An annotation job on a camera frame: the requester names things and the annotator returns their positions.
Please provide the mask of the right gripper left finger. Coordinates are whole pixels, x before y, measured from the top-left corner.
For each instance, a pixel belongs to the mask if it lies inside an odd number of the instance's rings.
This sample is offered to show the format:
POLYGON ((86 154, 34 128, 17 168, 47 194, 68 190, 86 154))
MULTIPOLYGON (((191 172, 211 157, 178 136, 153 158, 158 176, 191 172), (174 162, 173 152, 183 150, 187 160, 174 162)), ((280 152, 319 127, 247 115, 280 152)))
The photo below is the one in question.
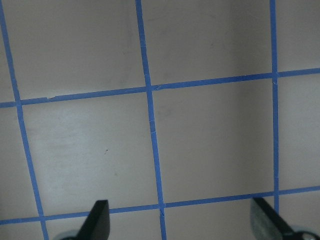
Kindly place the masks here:
POLYGON ((97 200, 75 236, 76 240, 107 240, 111 231, 108 200, 97 200))

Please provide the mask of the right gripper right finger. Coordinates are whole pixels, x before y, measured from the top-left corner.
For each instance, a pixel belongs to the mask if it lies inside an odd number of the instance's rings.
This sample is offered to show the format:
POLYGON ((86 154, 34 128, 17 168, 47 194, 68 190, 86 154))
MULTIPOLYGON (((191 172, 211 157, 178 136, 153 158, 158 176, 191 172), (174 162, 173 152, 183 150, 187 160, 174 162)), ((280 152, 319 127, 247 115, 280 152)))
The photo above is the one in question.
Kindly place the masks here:
POLYGON ((251 199, 250 227, 256 240, 300 239, 300 235, 261 197, 251 199))

